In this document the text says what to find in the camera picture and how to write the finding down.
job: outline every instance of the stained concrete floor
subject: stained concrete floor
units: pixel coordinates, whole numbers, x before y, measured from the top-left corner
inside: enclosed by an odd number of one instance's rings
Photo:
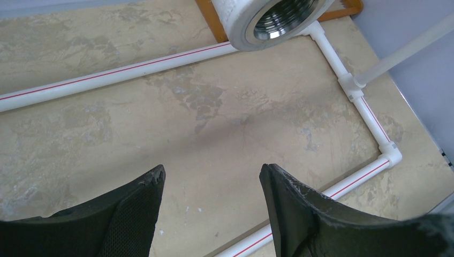
[[[350,18],[322,26],[350,71],[377,61]],[[0,94],[214,43],[184,0],[0,20]],[[387,75],[365,94],[404,159],[340,201],[422,215],[454,174]],[[265,221],[264,163],[323,190],[379,154],[307,37],[5,112],[0,138],[3,220],[49,216],[164,164],[150,256],[204,256]]]

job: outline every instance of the orange wooden edge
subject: orange wooden edge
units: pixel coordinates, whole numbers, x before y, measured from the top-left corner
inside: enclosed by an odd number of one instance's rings
[[[332,12],[326,12],[318,18],[318,21],[322,22],[337,19],[344,16],[355,15],[360,13],[364,8],[364,5],[361,0],[341,0],[341,1],[347,8]],[[211,0],[195,0],[195,2],[199,6],[199,9],[202,12],[203,17],[205,18],[208,27],[210,27],[210,30],[213,36],[215,37],[216,41],[218,43],[228,41],[229,39],[225,34],[224,27],[222,27],[222,23],[219,20],[219,17],[216,13],[213,4],[211,3]]]

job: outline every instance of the cylinder opening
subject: cylinder opening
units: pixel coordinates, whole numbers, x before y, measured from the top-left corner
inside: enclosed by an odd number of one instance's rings
[[[254,36],[259,40],[275,39],[298,27],[314,11],[319,0],[281,0],[259,19]]]

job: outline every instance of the red stripe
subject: red stripe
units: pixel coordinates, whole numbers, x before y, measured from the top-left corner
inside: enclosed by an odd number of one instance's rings
[[[388,138],[388,135],[386,134],[386,132],[384,131],[382,125],[380,124],[380,122],[377,120],[377,118],[375,117],[374,113],[372,112],[372,110],[370,109],[369,105],[367,104],[366,100],[364,100],[364,97],[361,97],[362,101],[364,102],[364,104],[366,105],[367,109],[369,110],[369,112],[372,114],[372,117],[374,117],[374,120],[377,122],[377,124],[379,125],[380,129],[382,130],[384,136],[386,137],[386,139],[388,140],[388,142],[391,142],[391,140]]]
[[[75,81],[71,81],[71,82],[67,82],[67,83],[63,83],[63,84],[59,84],[59,85],[55,85],[55,86],[51,86],[51,87],[41,88],[41,89],[37,89],[37,90],[34,90],[34,91],[29,91],[29,92],[17,94],[17,95],[11,95],[11,96],[7,96],[7,97],[4,97],[4,98],[0,98],[0,101],[1,100],[5,100],[5,99],[9,99],[9,98],[13,98],[13,97],[17,97],[17,96],[21,96],[21,95],[27,95],[27,94],[31,94],[31,93],[36,93],[36,92],[47,90],[47,89],[51,89],[51,88],[66,86],[66,85],[73,84],[73,83],[76,83],[76,82],[81,82],[81,81],[85,81],[85,80],[89,80],[89,79],[95,79],[95,78],[103,77],[103,76],[106,76],[106,75],[118,73],[118,72],[121,72],[121,71],[127,71],[127,70],[131,70],[131,69],[143,67],[143,66],[146,66],[146,65],[150,65],[150,64],[155,64],[155,63],[159,63],[159,62],[168,61],[168,60],[171,60],[171,59],[183,57],[183,56],[186,56],[186,55],[196,54],[198,52],[212,50],[212,49],[219,48],[219,47],[225,47],[225,46],[228,46],[228,45],[230,45],[230,43],[221,44],[220,46],[210,47],[210,48],[207,48],[207,49],[197,50],[197,51],[194,51],[194,52],[188,52],[186,54],[177,55],[177,56],[169,57],[169,58],[158,60],[158,61],[154,61],[154,62],[144,63],[144,64],[140,64],[140,65],[137,65],[137,66],[134,66],[134,67],[125,68],[125,69],[118,70],[118,71],[112,71],[112,72],[108,72],[108,73],[104,73],[104,74],[99,74],[99,75],[96,75],[96,76],[93,76],[93,77],[89,77],[89,78],[79,79],[79,80],[75,80]]]
[[[380,168],[381,166],[387,164],[389,161],[386,161],[385,163],[383,163],[382,165],[378,166],[377,168],[369,171],[368,173],[366,173],[365,175],[361,176],[360,178],[358,178],[357,180],[353,181],[352,183],[350,183],[348,186],[345,186],[343,189],[337,191],[335,194],[333,194],[332,196],[330,196],[330,198],[332,198],[333,196],[335,196],[336,194],[344,191],[346,188],[348,188],[349,186],[353,185],[354,183],[358,182],[360,179],[366,177],[367,175],[371,174],[372,172],[376,171],[378,168]]]
[[[241,253],[244,253],[244,252],[246,252],[247,250],[251,249],[254,245],[256,245],[256,244],[262,242],[263,240],[265,240],[267,237],[271,236],[272,234],[273,234],[273,233],[270,233],[270,234],[266,235],[265,237],[263,237],[262,239],[260,239],[259,241],[257,241],[257,242],[255,242],[255,243],[249,245],[246,249],[244,249],[244,250],[242,250],[241,252],[235,254],[233,257],[240,256]]]

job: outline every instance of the beige floor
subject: beige floor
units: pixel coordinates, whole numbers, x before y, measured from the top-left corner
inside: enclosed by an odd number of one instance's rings
[[[350,71],[377,61],[350,18],[322,25]],[[213,43],[185,0],[0,20],[0,94]],[[340,201],[421,215],[454,174],[387,75],[365,93],[404,159]],[[48,216],[164,164],[150,256],[204,256],[266,220],[263,163],[322,190],[379,154],[307,37],[2,113],[0,138],[4,220]]]

